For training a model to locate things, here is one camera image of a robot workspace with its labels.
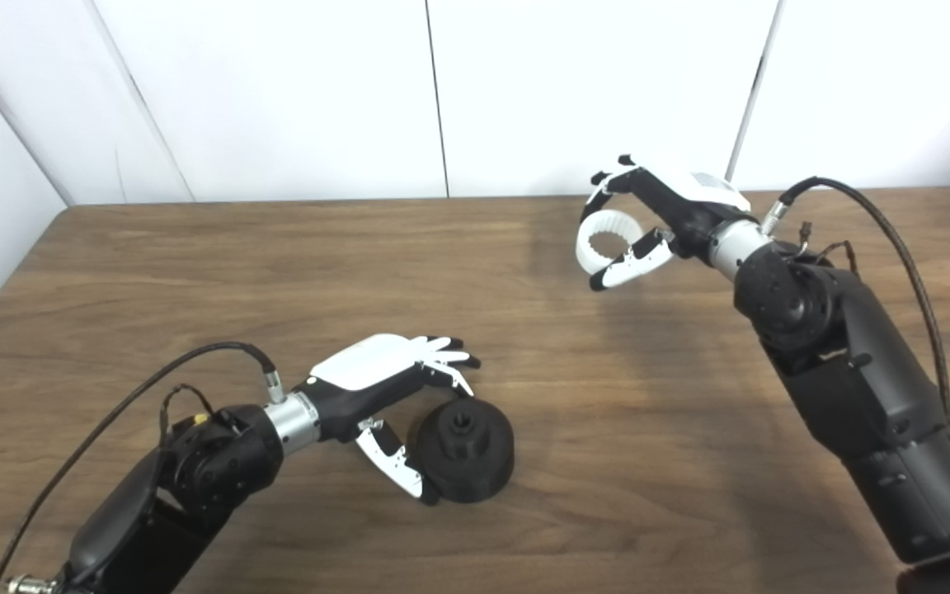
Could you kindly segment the white and black right hand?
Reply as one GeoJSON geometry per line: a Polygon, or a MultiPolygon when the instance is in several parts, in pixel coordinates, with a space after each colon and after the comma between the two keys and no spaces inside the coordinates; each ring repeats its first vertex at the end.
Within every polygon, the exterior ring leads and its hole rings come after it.
{"type": "Polygon", "coordinates": [[[629,154],[618,162],[617,172],[593,174],[595,190],[578,222],[576,258],[595,292],[625,285],[674,258],[710,264],[710,252],[731,226],[759,227],[749,201],[712,174],[661,161],[642,167],[629,154]],[[629,214],[607,210],[616,195],[636,196],[662,225],[644,232],[629,214]]]}

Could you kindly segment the white and black left hand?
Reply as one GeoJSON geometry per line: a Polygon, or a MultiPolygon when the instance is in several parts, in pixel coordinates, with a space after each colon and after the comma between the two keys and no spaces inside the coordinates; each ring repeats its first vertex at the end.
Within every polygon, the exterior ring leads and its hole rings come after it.
{"type": "Polygon", "coordinates": [[[455,337],[380,333],[315,365],[302,392],[316,411],[319,442],[356,443],[384,476],[433,507],[440,497],[437,489],[412,461],[398,432],[378,414],[427,386],[471,398],[474,391],[460,367],[480,365],[455,337]]]}

